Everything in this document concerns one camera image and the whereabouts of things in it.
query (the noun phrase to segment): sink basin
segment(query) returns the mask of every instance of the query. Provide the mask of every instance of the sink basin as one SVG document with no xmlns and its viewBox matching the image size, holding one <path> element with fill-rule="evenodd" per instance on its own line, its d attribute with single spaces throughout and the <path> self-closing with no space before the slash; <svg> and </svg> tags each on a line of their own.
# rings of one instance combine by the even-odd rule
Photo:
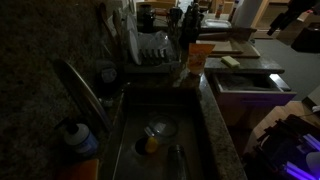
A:
<svg viewBox="0 0 320 180">
<path fill-rule="evenodd" d="M 168 179 L 167 152 L 176 144 L 184 147 L 192 179 L 217 179 L 197 97 L 194 89 L 126 89 L 100 168 L 100 179 Z M 144 128 L 157 116 L 174 121 L 177 133 L 161 143 L 155 153 L 140 153 L 137 142 L 146 137 Z"/>
</svg>

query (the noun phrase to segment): lid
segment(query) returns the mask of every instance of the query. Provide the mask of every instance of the lid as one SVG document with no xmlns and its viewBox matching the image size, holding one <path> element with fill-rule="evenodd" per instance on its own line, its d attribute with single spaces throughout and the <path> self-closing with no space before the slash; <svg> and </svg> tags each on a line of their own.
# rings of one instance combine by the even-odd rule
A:
<svg viewBox="0 0 320 180">
<path fill-rule="evenodd" d="M 66 130 L 68 131 L 69 134 L 76 134 L 79 131 L 79 127 L 75 123 L 71 123 L 67 125 Z"/>
<path fill-rule="evenodd" d="M 76 134 L 79 131 L 78 125 L 72 122 L 72 120 L 68 117 L 64 118 L 59 124 L 54 127 L 54 129 L 58 129 L 63 125 L 66 125 L 66 130 L 69 134 Z"/>
<path fill-rule="evenodd" d="M 111 120 L 79 73 L 63 60 L 55 60 L 53 68 L 82 114 L 88 119 L 90 126 L 94 130 L 99 130 L 102 126 L 110 132 L 112 129 Z"/>
</svg>

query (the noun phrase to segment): bottle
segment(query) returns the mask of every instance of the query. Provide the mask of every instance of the bottle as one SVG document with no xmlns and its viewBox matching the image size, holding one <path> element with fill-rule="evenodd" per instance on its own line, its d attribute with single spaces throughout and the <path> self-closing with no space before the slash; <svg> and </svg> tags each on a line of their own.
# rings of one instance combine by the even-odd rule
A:
<svg viewBox="0 0 320 180">
<path fill-rule="evenodd" d="M 68 118 L 61 121 L 55 129 L 66 125 L 65 143 L 77 154 L 90 157 L 97 152 L 98 141 L 85 124 L 76 124 Z"/>
<path fill-rule="evenodd" d="M 186 155 L 181 145 L 170 146 L 168 149 L 168 180 L 190 180 L 190 172 Z"/>
</svg>

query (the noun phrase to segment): plate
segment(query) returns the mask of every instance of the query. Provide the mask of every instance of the plate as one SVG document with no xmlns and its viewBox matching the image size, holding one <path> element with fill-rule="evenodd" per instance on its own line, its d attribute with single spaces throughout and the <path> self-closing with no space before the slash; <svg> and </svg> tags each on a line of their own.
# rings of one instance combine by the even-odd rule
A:
<svg viewBox="0 0 320 180">
<path fill-rule="evenodd" d="M 128 14 L 126 18 L 126 29 L 127 31 L 133 29 L 133 32 L 137 35 L 138 34 L 138 28 L 137 28 L 137 23 L 136 19 L 132 14 Z"/>
<path fill-rule="evenodd" d="M 129 51 L 131 53 L 132 59 L 133 61 L 137 64 L 137 65 L 141 65 L 141 59 L 139 58 L 139 42 L 138 42 L 138 37 L 137 35 L 134 33 L 134 30 L 129 30 L 128 33 L 128 46 L 129 46 Z"/>
</svg>

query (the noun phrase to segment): dish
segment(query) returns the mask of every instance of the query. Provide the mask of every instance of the dish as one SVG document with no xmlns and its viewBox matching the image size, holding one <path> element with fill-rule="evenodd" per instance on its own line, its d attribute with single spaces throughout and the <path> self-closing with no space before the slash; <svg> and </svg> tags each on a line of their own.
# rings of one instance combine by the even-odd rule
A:
<svg viewBox="0 0 320 180">
<path fill-rule="evenodd" d="M 132 56 L 133 61 L 137 64 L 137 65 L 141 65 L 141 59 L 139 57 L 139 42 L 138 42 L 138 37 L 137 35 L 134 33 L 134 30 L 129 30 L 128 33 L 128 46 L 129 46 L 129 51 L 130 54 Z"/>
<path fill-rule="evenodd" d="M 215 27 L 215 28 L 231 28 L 231 23 L 228 21 L 223 20 L 214 20 L 214 19 L 206 19 L 205 24 L 208 27 Z"/>
<path fill-rule="evenodd" d="M 134 16 L 132 14 L 128 14 L 127 18 L 126 18 L 126 30 L 133 30 L 133 32 L 138 35 L 138 28 L 137 28 L 137 23 L 136 20 L 134 18 Z"/>
</svg>

